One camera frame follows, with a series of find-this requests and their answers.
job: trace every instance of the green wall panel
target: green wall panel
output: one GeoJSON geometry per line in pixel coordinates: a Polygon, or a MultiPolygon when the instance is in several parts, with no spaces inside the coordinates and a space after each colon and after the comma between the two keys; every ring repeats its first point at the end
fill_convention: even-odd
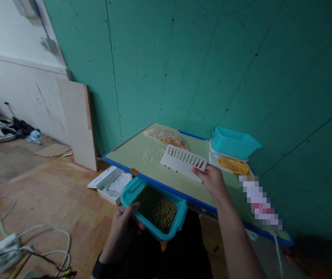
{"type": "Polygon", "coordinates": [[[121,141],[105,1],[45,0],[67,67],[89,86],[95,143],[104,154],[121,141]]]}
{"type": "Polygon", "coordinates": [[[332,120],[261,181],[295,235],[332,240],[332,120]]]}
{"type": "Polygon", "coordinates": [[[151,122],[250,133],[290,231],[332,239],[332,1],[45,2],[99,154],[151,122]]]}

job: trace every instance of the wooden floor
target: wooden floor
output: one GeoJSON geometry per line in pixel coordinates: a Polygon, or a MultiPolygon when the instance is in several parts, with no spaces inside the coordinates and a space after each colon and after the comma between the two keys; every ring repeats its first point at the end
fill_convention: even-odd
{"type": "MultiPolygon", "coordinates": [[[[101,170],[106,167],[106,163],[100,162],[101,170]]],[[[76,278],[88,278],[99,252],[105,245],[115,210],[115,206],[100,197],[96,190],[87,188],[87,184],[98,174],[76,165],[73,156],[59,157],[46,160],[43,164],[2,183],[0,196],[12,195],[17,199],[15,208],[3,222],[6,231],[9,234],[21,233],[42,223],[68,231],[72,236],[71,266],[78,271],[76,278]]],[[[0,200],[0,216],[11,204],[11,200],[0,200]]],[[[218,224],[202,217],[201,226],[214,278],[227,278],[218,224]]],[[[36,229],[28,233],[22,237],[22,243],[33,245],[38,252],[65,249],[66,235],[56,231],[37,234],[42,231],[45,230],[36,229]]],[[[56,254],[51,256],[51,259],[61,262],[63,256],[56,254]]],[[[0,278],[21,279],[30,272],[40,276],[54,275],[55,270],[42,259],[31,256],[0,275],[0,278]]]]}
{"type": "Polygon", "coordinates": [[[46,157],[36,156],[34,153],[56,141],[42,136],[41,142],[42,146],[27,142],[25,139],[0,143],[0,184],[50,160],[46,157]]]}

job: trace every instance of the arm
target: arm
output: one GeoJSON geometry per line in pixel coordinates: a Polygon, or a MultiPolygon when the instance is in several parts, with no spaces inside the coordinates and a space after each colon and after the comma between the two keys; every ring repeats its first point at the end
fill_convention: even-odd
{"type": "Polygon", "coordinates": [[[205,172],[196,168],[193,172],[202,179],[216,202],[229,278],[266,278],[230,199],[221,170],[207,165],[205,172]]]}
{"type": "Polygon", "coordinates": [[[107,243],[101,252],[97,263],[101,268],[97,278],[91,275],[90,279],[114,278],[120,272],[120,260],[124,256],[135,230],[145,230],[145,226],[137,221],[132,214],[139,208],[139,203],[134,203],[125,208],[117,207],[113,214],[112,227],[107,239],[107,243]]]}

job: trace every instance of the teal plastic container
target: teal plastic container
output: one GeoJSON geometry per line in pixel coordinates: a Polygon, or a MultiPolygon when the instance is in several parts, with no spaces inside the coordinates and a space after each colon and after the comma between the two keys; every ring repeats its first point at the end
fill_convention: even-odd
{"type": "Polygon", "coordinates": [[[249,134],[216,127],[212,133],[212,148],[218,152],[241,160],[248,157],[262,145],[249,134]]]}
{"type": "Polygon", "coordinates": [[[147,218],[141,215],[139,212],[135,212],[134,216],[144,224],[144,226],[150,231],[150,233],[158,240],[158,241],[170,241],[174,238],[175,234],[182,229],[182,225],[184,224],[186,212],[188,211],[188,206],[186,205],[186,200],[179,198],[165,190],[162,190],[156,186],[153,186],[146,181],[136,177],[132,179],[127,185],[120,200],[125,207],[128,207],[138,194],[145,188],[146,185],[150,185],[157,192],[164,195],[168,200],[173,202],[177,209],[174,221],[172,222],[170,231],[168,234],[164,234],[161,232],[155,225],[153,225],[147,218]]]}

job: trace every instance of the light green tabletop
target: light green tabletop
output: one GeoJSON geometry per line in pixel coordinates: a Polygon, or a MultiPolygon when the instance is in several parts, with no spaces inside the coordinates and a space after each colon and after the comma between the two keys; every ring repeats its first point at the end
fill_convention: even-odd
{"type": "MultiPolygon", "coordinates": [[[[129,169],[135,168],[142,175],[145,175],[175,189],[182,194],[215,208],[215,201],[212,199],[210,193],[206,190],[202,183],[199,183],[181,173],[167,169],[160,164],[163,155],[162,151],[166,149],[166,145],[157,143],[143,134],[144,131],[154,128],[167,129],[175,133],[179,133],[179,131],[175,129],[153,123],[113,149],[105,156],[105,158],[119,163],[129,169]]],[[[181,133],[179,134],[189,145],[190,152],[202,156],[208,161],[208,153],[210,150],[208,140],[201,140],[192,136],[187,136],[181,133]]],[[[223,171],[223,177],[231,199],[242,220],[259,227],[250,211],[250,206],[246,203],[245,197],[239,189],[238,175],[223,171]]],[[[282,239],[290,241],[290,237],[286,231],[277,231],[277,234],[282,239]]]]}

